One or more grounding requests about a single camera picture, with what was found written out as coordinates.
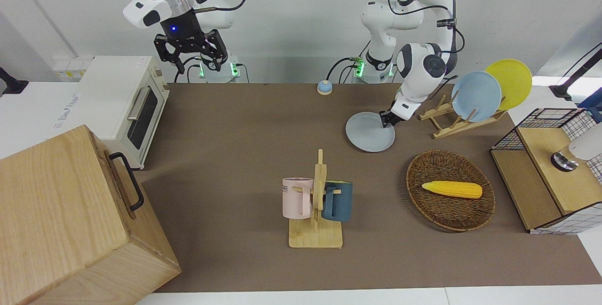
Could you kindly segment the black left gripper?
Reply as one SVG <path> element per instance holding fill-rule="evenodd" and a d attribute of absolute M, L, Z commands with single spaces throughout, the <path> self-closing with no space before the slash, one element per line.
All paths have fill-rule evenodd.
<path fill-rule="evenodd" d="M 379 117 L 382 123 L 382 126 L 386 128 L 394 127 L 397 123 L 405 121 L 402 117 L 394 114 L 394 112 L 390 109 L 387 111 L 380 111 Z"/>

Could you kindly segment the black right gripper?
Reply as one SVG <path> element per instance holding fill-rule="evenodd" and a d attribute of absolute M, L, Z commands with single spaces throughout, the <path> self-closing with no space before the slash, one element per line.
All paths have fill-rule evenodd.
<path fill-rule="evenodd" d="M 193 10 L 160 22 L 164 35 L 155 36 L 155 48 L 163 62 L 168 62 L 183 74 L 185 67 L 181 53 L 201 53 L 202 63 L 212 71 L 221 71 L 228 60 L 228 51 L 223 39 L 212 29 L 204 34 Z"/>

